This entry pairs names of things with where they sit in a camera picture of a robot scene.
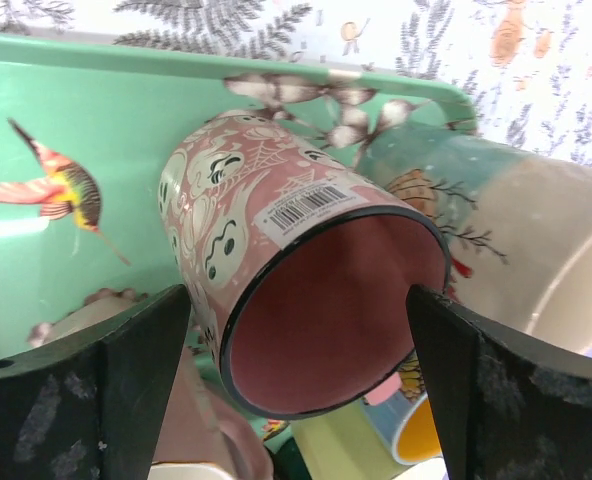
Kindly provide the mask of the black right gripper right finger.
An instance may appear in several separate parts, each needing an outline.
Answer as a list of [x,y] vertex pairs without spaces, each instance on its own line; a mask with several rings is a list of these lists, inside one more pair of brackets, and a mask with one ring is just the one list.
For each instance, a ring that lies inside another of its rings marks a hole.
[[592,479],[592,358],[429,288],[406,308],[451,479]]

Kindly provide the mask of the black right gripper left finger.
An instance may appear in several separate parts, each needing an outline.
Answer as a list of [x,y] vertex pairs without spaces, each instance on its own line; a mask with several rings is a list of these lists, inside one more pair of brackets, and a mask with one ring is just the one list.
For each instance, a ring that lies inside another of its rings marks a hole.
[[0,360],[0,479],[145,479],[188,326],[182,285]]

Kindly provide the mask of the blue butterfly mug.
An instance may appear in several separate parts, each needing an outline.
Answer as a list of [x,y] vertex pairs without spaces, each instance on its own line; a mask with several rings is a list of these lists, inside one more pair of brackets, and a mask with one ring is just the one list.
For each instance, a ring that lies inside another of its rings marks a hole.
[[397,373],[362,400],[369,423],[401,465],[416,465],[441,455],[441,446],[415,351]]

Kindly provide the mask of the beige floral mug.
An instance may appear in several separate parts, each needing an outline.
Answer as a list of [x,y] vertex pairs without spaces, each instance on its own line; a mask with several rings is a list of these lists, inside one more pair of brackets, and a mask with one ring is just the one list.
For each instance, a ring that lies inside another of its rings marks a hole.
[[591,167],[410,122],[378,136],[356,169],[442,232],[456,301],[592,350]]

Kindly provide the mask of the lime green mug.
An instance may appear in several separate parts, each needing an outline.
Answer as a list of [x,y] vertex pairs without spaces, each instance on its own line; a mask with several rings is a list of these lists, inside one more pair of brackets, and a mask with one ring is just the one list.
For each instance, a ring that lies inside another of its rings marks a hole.
[[291,423],[310,476],[322,480],[445,479],[442,458],[416,466],[394,461],[354,402],[317,417]]

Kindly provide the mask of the dark green mug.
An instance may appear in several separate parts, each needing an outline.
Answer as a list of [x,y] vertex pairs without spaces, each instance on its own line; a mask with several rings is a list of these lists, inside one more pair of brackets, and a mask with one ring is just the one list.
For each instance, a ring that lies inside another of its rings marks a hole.
[[310,480],[311,476],[294,438],[287,440],[276,453],[269,451],[274,480]]

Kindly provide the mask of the pink round mug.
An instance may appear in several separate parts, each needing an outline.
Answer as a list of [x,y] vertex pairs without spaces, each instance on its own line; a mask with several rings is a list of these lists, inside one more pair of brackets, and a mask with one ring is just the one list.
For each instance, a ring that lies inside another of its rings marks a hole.
[[229,395],[297,419],[401,387],[411,286],[443,290],[421,212],[278,123],[220,117],[162,170],[158,208]]

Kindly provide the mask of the pink octagonal mug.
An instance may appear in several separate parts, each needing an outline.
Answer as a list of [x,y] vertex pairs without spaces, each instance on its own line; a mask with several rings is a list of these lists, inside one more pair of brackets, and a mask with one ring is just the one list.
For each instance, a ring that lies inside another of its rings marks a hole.
[[267,480],[269,453],[247,420],[200,377],[182,351],[148,479]]

